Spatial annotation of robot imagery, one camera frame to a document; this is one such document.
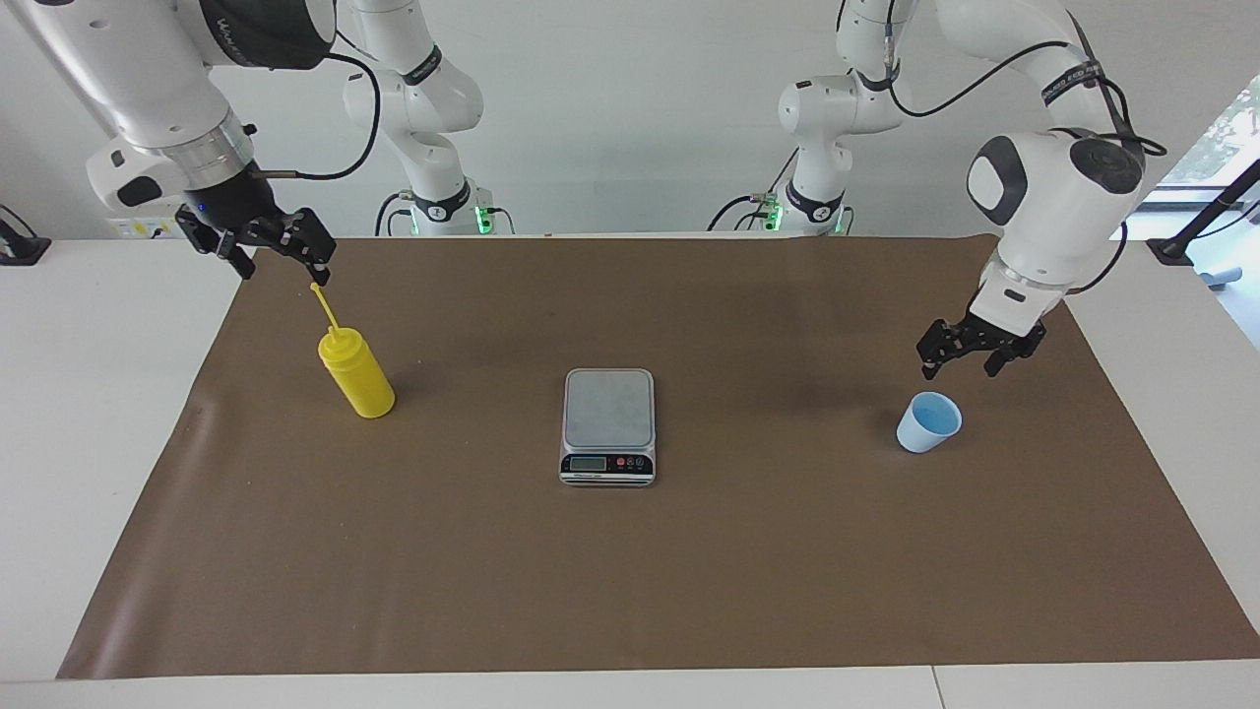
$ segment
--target bottle nozzle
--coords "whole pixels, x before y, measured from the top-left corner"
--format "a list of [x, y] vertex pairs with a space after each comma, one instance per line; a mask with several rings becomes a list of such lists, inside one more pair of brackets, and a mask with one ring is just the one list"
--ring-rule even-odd
[[319, 303], [324, 307], [324, 314], [328, 315], [328, 321], [333, 325], [328, 327], [329, 334], [335, 337], [338, 330], [341, 329], [341, 325], [336, 324], [336, 315], [333, 314], [333, 307], [328, 305], [328, 298], [324, 297], [324, 288], [320, 287], [318, 282], [312, 282], [311, 291], [315, 293], [315, 297], [319, 298]]

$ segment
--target digital kitchen scale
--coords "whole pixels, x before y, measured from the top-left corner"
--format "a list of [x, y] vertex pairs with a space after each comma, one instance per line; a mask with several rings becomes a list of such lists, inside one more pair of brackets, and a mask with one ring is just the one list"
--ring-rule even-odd
[[656, 480], [656, 398], [646, 370], [573, 370], [564, 378], [559, 480], [644, 487]]

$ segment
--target window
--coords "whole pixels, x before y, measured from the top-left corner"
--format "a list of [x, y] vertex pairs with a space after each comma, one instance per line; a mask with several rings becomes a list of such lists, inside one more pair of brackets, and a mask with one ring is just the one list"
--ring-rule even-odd
[[1260, 76], [1164, 176], [1154, 201], [1205, 203], [1260, 157]]

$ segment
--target light blue plastic cup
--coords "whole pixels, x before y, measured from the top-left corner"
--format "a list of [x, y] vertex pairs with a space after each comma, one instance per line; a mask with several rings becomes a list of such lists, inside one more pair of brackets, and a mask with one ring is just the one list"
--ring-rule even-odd
[[944, 394], [916, 394], [897, 424], [897, 443], [911, 453], [927, 453], [963, 428], [963, 413]]

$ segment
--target brown paper mat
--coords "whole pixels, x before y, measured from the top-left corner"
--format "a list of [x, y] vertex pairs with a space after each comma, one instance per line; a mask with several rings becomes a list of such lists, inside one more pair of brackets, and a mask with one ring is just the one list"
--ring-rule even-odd
[[[1260, 656], [1066, 307], [897, 448], [993, 243], [345, 241], [378, 422], [263, 253], [59, 676]], [[653, 373], [655, 487], [557, 481], [573, 368]]]

